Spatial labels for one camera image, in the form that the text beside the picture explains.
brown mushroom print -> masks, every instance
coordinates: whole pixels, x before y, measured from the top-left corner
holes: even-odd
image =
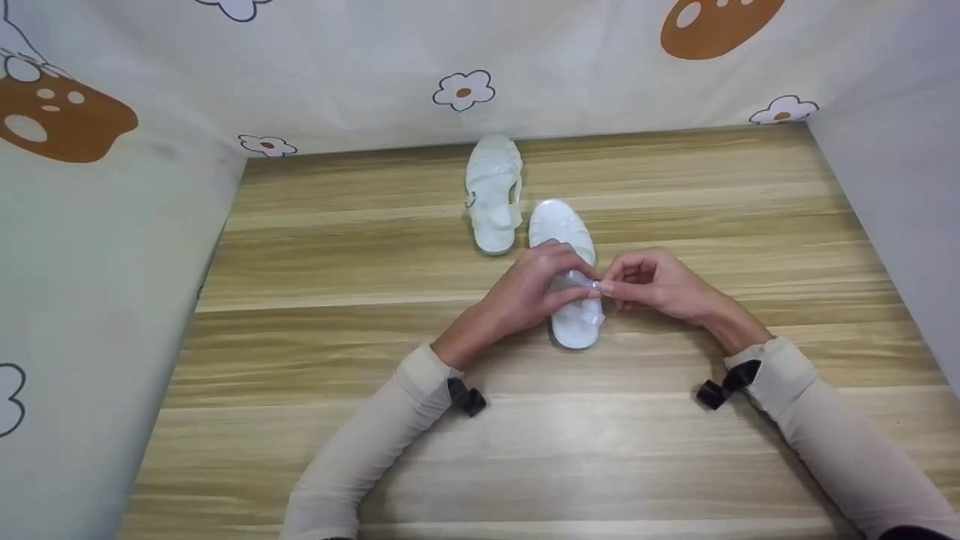
[[[760,31],[784,0],[679,0],[663,21],[660,45],[684,60],[721,57]]]
[[[2,1],[0,138],[51,160],[99,160],[136,128],[136,113],[48,63],[6,18]]]

wood grain surface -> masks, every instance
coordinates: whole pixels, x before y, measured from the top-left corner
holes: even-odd
[[[792,338],[960,503],[960,405],[804,125],[519,144],[524,217],[577,209],[599,266],[654,245]],[[315,452],[526,246],[489,258],[463,204],[470,147],[251,160],[121,528],[276,538]],[[367,497],[365,538],[853,536],[702,331],[614,315],[584,352],[541,326],[468,380]]]

person's right hand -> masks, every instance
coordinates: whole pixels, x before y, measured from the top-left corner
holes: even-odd
[[[662,248],[614,259],[600,290],[616,300],[618,310],[639,303],[698,326],[730,300]]]
[[[614,259],[600,282],[600,290],[615,299],[620,309],[631,303],[644,304],[704,327],[728,355],[773,339],[770,331],[744,306],[713,288],[662,248]]]

sandal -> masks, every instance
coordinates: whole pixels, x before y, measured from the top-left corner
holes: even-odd
[[[473,239],[487,255],[503,255],[516,239],[520,216],[523,160],[504,135],[487,135],[473,147],[467,165],[467,211]],[[514,190],[513,201],[510,190]]]
[[[584,221],[577,212],[559,199],[543,201],[530,216],[530,247],[556,238],[573,246],[577,255],[588,264],[596,262],[596,249]],[[552,288],[594,286],[593,280],[576,270],[554,279]],[[600,337],[604,321],[603,305],[599,298],[587,298],[561,307],[550,317],[550,328],[557,342],[567,349],[586,349]]]

beige sleeve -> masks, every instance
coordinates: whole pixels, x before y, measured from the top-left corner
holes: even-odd
[[[747,391],[844,515],[876,539],[896,526],[960,538],[960,520],[924,472],[865,414],[817,377],[810,360],[777,337],[727,358],[760,369]]]
[[[306,468],[290,494],[280,538],[356,538],[360,501],[450,407],[446,380],[462,375],[429,345],[407,356]]]

